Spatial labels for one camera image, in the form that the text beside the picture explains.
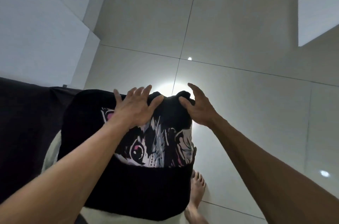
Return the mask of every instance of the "pink cat ear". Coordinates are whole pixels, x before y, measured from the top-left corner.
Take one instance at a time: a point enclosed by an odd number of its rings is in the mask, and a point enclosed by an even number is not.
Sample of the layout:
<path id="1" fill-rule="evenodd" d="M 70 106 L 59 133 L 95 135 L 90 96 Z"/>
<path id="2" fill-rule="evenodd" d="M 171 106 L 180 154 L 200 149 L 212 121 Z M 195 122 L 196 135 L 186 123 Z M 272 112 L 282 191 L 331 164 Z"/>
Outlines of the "pink cat ear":
<path id="1" fill-rule="evenodd" d="M 114 113 L 108 114 L 108 115 L 107 115 L 107 119 L 109 120 L 110 118 L 112 118 L 113 114 L 114 114 Z"/>

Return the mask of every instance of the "leg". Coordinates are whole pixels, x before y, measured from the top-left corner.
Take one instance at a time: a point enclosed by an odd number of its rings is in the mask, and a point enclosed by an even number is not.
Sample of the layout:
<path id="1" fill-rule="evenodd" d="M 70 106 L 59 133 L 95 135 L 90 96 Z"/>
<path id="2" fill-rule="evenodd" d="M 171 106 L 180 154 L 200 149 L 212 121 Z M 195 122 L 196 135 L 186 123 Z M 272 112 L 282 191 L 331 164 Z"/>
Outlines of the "leg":
<path id="1" fill-rule="evenodd" d="M 193 171 L 191 179 L 191 197 L 185 210 L 185 217 L 189 224 L 208 224 L 207 220 L 198 212 L 198 206 L 205 193 L 206 183 L 199 172 Z"/>

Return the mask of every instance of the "finger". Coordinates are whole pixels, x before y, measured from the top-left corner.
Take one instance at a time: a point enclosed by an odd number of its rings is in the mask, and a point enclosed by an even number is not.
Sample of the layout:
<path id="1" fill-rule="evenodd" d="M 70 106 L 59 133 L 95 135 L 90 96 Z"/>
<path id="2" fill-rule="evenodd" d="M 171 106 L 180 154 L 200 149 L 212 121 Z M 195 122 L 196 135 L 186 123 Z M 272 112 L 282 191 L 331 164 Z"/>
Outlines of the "finger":
<path id="1" fill-rule="evenodd" d="M 148 98 L 148 95 L 150 94 L 150 90 L 152 89 L 152 85 L 148 85 L 144 91 L 142 92 L 141 96 L 143 98 Z"/>
<path id="2" fill-rule="evenodd" d="M 148 107 L 149 111 L 153 114 L 154 110 L 159 106 L 159 104 L 162 103 L 163 100 L 163 95 L 157 96 L 155 99 L 153 99 L 150 103 L 150 106 Z"/>
<path id="3" fill-rule="evenodd" d="M 140 87 L 137 90 L 135 90 L 134 95 L 139 96 L 141 95 L 142 91 L 144 90 L 144 87 Z"/>
<path id="4" fill-rule="evenodd" d="M 135 91 L 136 89 L 137 89 L 137 88 L 136 88 L 136 87 L 134 87 L 133 89 L 131 89 L 130 91 L 128 91 L 128 92 L 127 92 L 127 95 L 126 95 L 126 97 L 125 97 L 125 98 L 129 98 L 129 97 L 133 96 L 133 94 L 134 94 L 134 91 Z"/>
<path id="5" fill-rule="evenodd" d="M 179 97 L 179 102 L 180 104 L 187 109 L 188 111 L 192 110 L 193 105 L 190 103 L 190 101 L 188 101 L 186 98 L 184 97 Z"/>
<path id="6" fill-rule="evenodd" d="M 119 94 L 119 92 L 116 89 L 114 89 L 113 93 L 114 93 L 115 101 L 117 102 L 117 104 L 121 103 L 122 99 L 121 99 L 121 95 Z"/>
<path id="7" fill-rule="evenodd" d="M 193 94 L 194 94 L 195 97 L 197 95 L 205 96 L 204 92 L 198 86 L 196 86 L 192 83 L 188 83 L 187 85 L 193 90 Z"/>

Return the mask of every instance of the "tile floor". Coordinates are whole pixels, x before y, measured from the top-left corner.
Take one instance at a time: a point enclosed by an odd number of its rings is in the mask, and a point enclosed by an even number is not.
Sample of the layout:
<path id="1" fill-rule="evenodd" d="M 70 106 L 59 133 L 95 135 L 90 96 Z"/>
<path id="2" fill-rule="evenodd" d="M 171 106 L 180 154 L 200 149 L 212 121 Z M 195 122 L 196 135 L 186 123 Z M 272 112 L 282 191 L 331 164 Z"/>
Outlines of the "tile floor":
<path id="1" fill-rule="evenodd" d="M 237 129 L 339 197 L 339 26 L 298 47 L 297 20 L 297 0 L 105 0 L 85 89 L 152 84 L 170 96 L 195 83 Z M 194 124 L 193 141 L 210 223 L 266 223 L 213 133 Z"/>

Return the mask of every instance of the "black t-shirt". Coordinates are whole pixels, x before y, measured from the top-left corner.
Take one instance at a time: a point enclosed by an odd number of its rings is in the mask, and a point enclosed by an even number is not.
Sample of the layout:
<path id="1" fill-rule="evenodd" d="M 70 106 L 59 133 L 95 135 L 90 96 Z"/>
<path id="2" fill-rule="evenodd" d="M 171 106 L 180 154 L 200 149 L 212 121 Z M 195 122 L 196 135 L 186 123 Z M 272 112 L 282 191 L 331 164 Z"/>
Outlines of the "black t-shirt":
<path id="1" fill-rule="evenodd" d="M 158 95 L 149 95 L 147 103 Z M 146 125 L 123 137 L 86 207 L 155 221 L 184 211 L 189 202 L 193 144 L 192 120 L 180 96 L 189 99 L 190 94 L 182 91 L 165 97 Z M 78 93 L 64 114 L 58 160 L 99 130 L 114 114 L 115 105 L 111 92 Z"/>

